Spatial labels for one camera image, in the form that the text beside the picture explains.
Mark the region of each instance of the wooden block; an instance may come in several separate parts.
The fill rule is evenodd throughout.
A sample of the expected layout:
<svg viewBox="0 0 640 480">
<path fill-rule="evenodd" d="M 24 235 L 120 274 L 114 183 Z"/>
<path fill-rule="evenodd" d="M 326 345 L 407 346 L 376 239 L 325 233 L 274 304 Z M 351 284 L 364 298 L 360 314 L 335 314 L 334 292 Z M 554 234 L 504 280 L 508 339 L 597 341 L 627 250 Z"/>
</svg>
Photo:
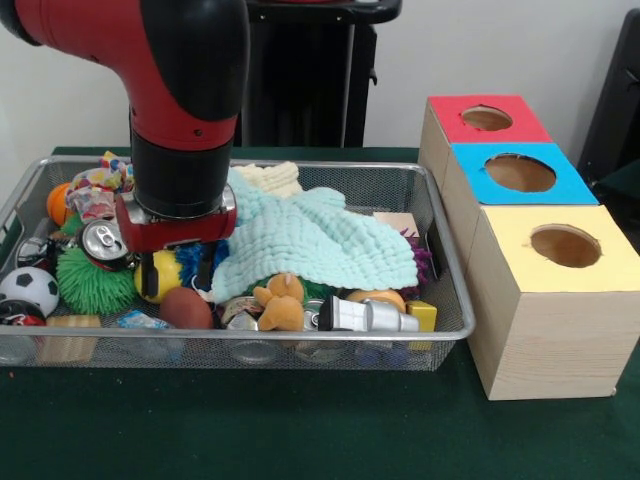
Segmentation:
<svg viewBox="0 0 640 480">
<path fill-rule="evenodd" d="M 442 198 L 463 270 L 480 204 L 598 205 L 553 143 L 456 144 L 452 152 Z"/>
<path fill-rule="evenodd" d="M 374 212 L 373 217 L 402 233 L 412 245 L 418 246 L 420 243 L 420 232 L 411 213 Z"/>
<path fill-rule="evenodd" d="M 605 207 L 482 207 L 469 345 L 489 399 L 611 395 L 640 335 L 638 272 Z"/>
<path fill-rule="evenodd" d="M 431 170 L 442 189 L 455 143 L 549 143 L 546 132 L 522 97 L 468 95 L 427 100 L 420 165 Z"/>
<path fill-rule="evenodd" d="M 70 315 L 47 319 L 47 327 L 100 328 L 100 318 L 91 315 Z M 41 364 L 89 362 L 93 357 L 97 338 L 45 337 L 38 355 Z"/>
</svg>

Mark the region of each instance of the black stand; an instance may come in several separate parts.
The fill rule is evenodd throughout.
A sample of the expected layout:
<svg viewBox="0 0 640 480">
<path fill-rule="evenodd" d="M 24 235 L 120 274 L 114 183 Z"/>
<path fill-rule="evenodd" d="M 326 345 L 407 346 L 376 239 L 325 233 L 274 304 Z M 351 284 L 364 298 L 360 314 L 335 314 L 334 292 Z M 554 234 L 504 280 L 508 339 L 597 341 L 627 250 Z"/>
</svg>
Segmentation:
<svg viewBox="0 0 640 480">
<path fill-rule="evenodd" d="M 640 253 L 638 45 L 640 9 L 635 9 L 624 21 L 578 170 Z"/>
<path fill-rule="evenodd" d="M 236 145 L 361 147 L 376 81 L 371 25 L 397 17 L 401 0 L 247 5 L 251 64 Z"/>
</svg>

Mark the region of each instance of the stuffed toy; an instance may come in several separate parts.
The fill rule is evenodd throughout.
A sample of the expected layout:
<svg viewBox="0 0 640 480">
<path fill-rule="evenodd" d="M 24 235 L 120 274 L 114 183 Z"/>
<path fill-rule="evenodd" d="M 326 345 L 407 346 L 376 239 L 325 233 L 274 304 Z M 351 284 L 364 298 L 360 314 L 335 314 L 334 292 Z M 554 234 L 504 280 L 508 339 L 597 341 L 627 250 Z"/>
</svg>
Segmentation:
<svg viewBox="0 0 640 480">
<path fill-rule="evenodd" d="M 304 329 L 304 287 L 295 275 L 275 275 L 267 288 L 254 288 L 253 296 L 265 309 L 258 319 L 259 330 L 301 332 Z"/>
</svg>

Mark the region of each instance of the brown egg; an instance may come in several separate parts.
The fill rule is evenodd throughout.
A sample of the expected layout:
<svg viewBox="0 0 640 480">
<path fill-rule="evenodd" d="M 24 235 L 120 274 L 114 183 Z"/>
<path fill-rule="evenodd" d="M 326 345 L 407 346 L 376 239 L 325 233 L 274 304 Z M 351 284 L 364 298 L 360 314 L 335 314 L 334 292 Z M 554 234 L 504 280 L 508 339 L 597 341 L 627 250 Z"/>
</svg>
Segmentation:
<svg viewBox="0 0 640 480">
<path fill-rule="evenodd" d="M 160 304 L 160 318 L 176 328 L 213 328 L 213 314 L 207 302 L 189 288 L 170 290 Z"/>
</svg>

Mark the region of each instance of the wire mesh basket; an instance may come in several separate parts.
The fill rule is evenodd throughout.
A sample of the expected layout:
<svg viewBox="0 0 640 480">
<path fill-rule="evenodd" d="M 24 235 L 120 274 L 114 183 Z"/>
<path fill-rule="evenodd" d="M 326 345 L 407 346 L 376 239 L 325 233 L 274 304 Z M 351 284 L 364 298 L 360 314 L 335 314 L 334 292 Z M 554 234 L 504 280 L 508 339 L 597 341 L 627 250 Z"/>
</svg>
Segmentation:
<svg viewBox="0 0 640 480">
<path fill-rule="evenodd" d="M 16 267 L 16 251 L 33 236 L 56 227 L 48 219 L 49 192 L 96 157 L 57 156 L 33 164 L 0 211 L 0 277 Z M 234 161 L 272 166 L 272 161 Z M 151 316 L 157 307 L 136 301 L 117 315 L 101 317 L 102 328 L 0 326 L 0 365 L 97 368 L 282 368 L 434 371 L 475 320 L 435 181 L 412 164 L 299 162 L 307 190 L 330 187 L 361 214 L 410 212 L 423 246 L 433 253 L 421 298 L 438 308 L 433 333 L 242 332 L 227 330 L 132 330 L 116 327 L 131 309 Z M 54 315 L 72 314 L 64 304 Z M 414 342 L 421 342 L 415 348 Z"/>
</svg>

